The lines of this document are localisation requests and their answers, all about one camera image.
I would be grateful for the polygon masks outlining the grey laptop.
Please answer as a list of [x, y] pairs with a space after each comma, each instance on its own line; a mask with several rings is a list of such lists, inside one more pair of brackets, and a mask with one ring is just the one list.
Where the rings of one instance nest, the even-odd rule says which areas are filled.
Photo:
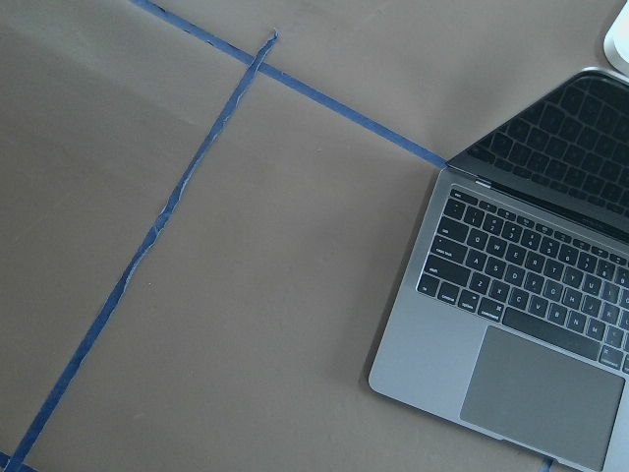
[[628, 467], [628, 82], [578, 72], [440, 171], [372, 390], [580, 471]]

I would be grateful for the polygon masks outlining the white desk lamp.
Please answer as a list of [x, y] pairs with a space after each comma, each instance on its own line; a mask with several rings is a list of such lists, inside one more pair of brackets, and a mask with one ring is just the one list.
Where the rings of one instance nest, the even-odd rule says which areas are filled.
[[628, 2], [625, 2], [603, 40], [603, 52], [609, 64], [628, 76]]

